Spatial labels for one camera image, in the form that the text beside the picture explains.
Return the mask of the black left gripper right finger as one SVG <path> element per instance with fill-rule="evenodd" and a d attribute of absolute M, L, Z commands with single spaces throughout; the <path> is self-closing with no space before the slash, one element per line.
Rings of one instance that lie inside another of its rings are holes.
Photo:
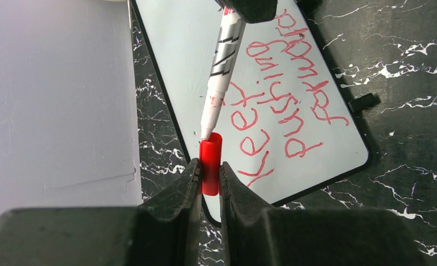
<path fill-rule="evenodd" d="M 404 222 L 382 209 L 274 207 L 228 163 L 219 170 L 226 265 L 423 265 Z"/>

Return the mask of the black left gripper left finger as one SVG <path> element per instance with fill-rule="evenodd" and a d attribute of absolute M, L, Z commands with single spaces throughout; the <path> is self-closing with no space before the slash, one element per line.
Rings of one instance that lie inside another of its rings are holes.
<path fill-rule="evenodd" d="M 196 265 L 202 164 L 136 207 L 19 208 L 0 216 L 0 265 Z"/>

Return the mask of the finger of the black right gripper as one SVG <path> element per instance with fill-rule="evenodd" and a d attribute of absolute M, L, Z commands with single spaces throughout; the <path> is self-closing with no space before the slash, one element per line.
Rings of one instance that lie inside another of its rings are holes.
<path fill-rule="evenodd" d="M 215 0 L 221 8 L 236 11 L 246 23 L 262 23 L 274 19 L 278 0 Z"/>

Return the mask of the red capped whiteboard marker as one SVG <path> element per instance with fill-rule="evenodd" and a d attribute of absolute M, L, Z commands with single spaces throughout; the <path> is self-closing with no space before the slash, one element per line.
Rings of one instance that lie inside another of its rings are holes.
<path fill-rule="evenodd" d="M 246 23 L 231 8 L 225 8 L 207 82 L 201 117 L 201 140 L 208 140 L 216 127 L 230 85 Z"/>

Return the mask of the red marker cap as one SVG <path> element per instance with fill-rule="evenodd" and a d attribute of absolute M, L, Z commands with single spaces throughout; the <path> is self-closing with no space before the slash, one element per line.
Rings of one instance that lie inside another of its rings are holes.
<path fill-rule="evenodd" d="M 216 196 L 219 193 L 222 136 L 213 132 L 208 140 L 200 143 L 199 159 L 203 166 L 202 193 Z"/>

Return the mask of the black framed whiteboard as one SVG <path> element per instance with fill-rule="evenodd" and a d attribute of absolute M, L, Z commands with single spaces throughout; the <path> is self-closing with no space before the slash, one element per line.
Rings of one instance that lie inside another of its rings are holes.
<path fill-rule="evenodd" d="M 214 1 L 136 1 L 187 158 L 200 120 L 222 11 Z M 295 1 L 249 24 L 215 131 L 222 160 L 275 206 L 364 167 L 369 150 Z"/>

